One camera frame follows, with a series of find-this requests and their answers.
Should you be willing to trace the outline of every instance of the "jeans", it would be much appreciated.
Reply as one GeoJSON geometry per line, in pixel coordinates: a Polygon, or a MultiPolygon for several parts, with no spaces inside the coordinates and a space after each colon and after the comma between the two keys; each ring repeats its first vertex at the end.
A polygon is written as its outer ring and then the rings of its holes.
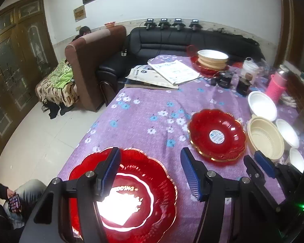
{"type": "MultiPolygon", "coordinates": [[[[17,188],[16,194],[19,194],[19,198],[24,201],[28,207],[34,207],[44,193],[45,189],[46,185],[37,179],[33,179],[17,188]]],[[[7,213],[7,216],[14,229],[21,228],[25,225],[26,220],[23,219],[21,214],[12,213],[9,211],[7,201],[4,203],[3,208],[7,213]]]]}

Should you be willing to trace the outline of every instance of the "book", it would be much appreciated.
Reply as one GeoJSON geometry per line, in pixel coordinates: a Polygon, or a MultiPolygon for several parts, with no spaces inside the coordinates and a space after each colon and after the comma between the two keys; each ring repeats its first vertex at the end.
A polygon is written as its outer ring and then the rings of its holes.
{"type": "Polygon", "coordinates": [[[141,81],[135,81],[131,79],[127,79],[125,82],[125,88],[146,88],[146,89],[163,89],[163,90],[176,90],[174,88],[167,88],[157,85],[152,85],[149,83],[141,82],[141,81]]]}
{"type": "Polygon", "coordinates": [[[197,71],[178,60],[149,65],[172,85],[180,85],[201,77],[197,71]]]}
{"type": "Polygon", "coordinates": [[[177,85],[172,85],[168,80],[166,80],[162,75],[156,72],[149,65],[136,66],[132,68],[130,74],[126,78],[132,81],[143,82],[149,85],[159,86],[168,89],[179,88],[177,85]]]}

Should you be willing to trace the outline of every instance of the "sofa backrest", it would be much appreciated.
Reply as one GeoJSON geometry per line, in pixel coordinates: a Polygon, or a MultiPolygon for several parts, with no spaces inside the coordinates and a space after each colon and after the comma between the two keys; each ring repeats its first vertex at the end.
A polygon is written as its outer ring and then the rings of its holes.
{"type": "Polygon", "coordinates": [[[231,62],[244,61],[252,57],[260,61],[264,56],[259,44],[241,35],[225,34],[216,31],[193,31],[190,28],[177,31],[176,28],[161,30],[145,27],[134,28],[129,35],[128,53],[147,61],[157,55],[187,56],[186,47],[194,45],[198,50],[212,49],[229,55],[231,62]]]}
{"type": "Polygon", "coordinates": [[[65,56],[72,66],[77,92],[84,108],[96,111],[103,103],[95,70],[122,50],[125,38],[125,27],[115,26],[84,35],[66,46],[65,56]]]}

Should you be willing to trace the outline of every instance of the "green blanket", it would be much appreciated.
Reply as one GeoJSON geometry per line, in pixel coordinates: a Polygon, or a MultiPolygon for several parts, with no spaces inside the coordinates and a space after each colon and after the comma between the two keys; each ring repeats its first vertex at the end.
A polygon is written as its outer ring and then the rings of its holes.
{"type": "Polygon", "coordinates": [[[68,66],[65,63],[65,59],[63,59],[57,65],[56,69],[48,75],[48,78],[52,82],[53,88],[64,88],[73,78],[72,68],[68,66]]]}

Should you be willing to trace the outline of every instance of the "white wall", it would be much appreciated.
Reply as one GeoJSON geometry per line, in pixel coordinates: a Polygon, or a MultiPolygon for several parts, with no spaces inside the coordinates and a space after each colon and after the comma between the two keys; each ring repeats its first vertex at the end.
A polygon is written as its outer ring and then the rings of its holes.
{"type": "Polygon", "coordinates": [[[54,35],[60,42],[77,32],[77,26],[96,28],[106,22],[135,19],[200,19],[235,27],[278,45],[281,24],[280,0],[95,0],[85,5],[87,18],[75,22],[73,9],[82,0],[49,0],[54,35]]]}

